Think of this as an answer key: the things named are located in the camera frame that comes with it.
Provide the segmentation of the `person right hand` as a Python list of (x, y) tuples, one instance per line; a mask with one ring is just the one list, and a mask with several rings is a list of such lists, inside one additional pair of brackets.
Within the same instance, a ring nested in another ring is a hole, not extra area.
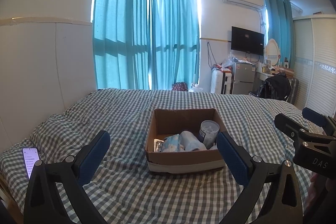
[(317, 198), (320, 196), (322, 190), (324, 188), (328, 188), (329, 179), (325, 176), (322, 176), (320, 174), (317, 174), (315, 172), (311, 173), (310, 176), (310, 186), (308, 188), (307, 192), (307, 198), (305, 201), (305, 210), (304, 214), (306, 214), (310, 208), (315, 204)]

